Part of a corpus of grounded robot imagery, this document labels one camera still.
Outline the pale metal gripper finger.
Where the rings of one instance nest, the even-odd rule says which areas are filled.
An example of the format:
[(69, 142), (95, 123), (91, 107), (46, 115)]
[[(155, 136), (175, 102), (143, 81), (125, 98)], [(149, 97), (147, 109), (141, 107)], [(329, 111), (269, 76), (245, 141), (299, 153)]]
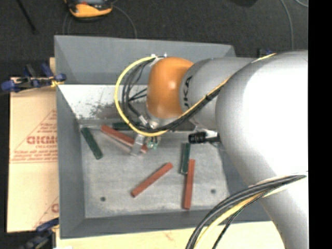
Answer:
[(145, 136), (137, 135), (134, 139), (133, 146), (130, 151), (130, 155), (137, 156), (140, 153), (144, 153), (143, 146), (145, 145)]

